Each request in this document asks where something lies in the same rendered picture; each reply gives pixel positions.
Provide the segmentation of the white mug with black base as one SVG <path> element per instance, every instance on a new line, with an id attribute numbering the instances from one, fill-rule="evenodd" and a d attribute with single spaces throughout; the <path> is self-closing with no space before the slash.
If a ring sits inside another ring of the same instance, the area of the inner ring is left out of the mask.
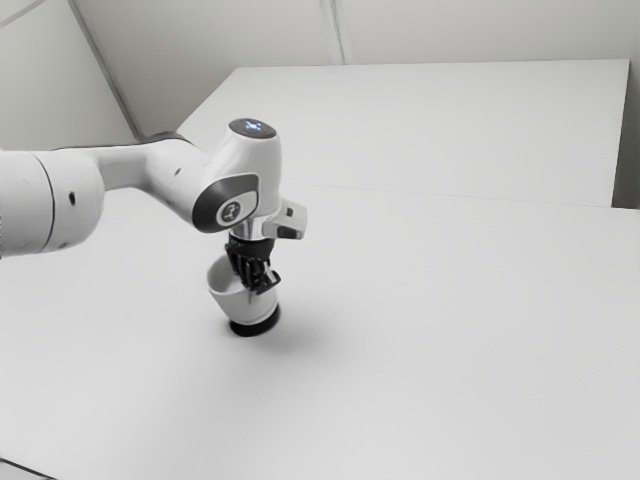
<path id="1" fill-rule="evenodd" d="M 209 293 L 240 337 L 255 337 L 273 329 L 280 319 L 275 289 L 257 294 L 245 287 L 226 255 L 219 256 L 206 275 Z"/>

